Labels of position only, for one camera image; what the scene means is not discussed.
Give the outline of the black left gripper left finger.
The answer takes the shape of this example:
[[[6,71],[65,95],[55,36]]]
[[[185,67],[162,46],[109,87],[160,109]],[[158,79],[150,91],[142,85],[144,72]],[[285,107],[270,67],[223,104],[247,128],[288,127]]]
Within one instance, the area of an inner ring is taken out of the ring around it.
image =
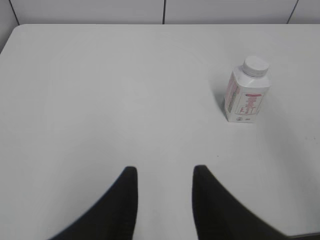
[[[108,191],[53,240],[131,240],[138,213],[138,172],[127,166]]]

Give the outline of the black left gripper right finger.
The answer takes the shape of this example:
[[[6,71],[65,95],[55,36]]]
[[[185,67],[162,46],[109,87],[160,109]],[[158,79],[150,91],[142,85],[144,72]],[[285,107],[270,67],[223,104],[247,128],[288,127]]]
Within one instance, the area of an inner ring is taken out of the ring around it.
[[[207,166],[192,177],[192,213],[199,240],[288,240],[243,206]]]

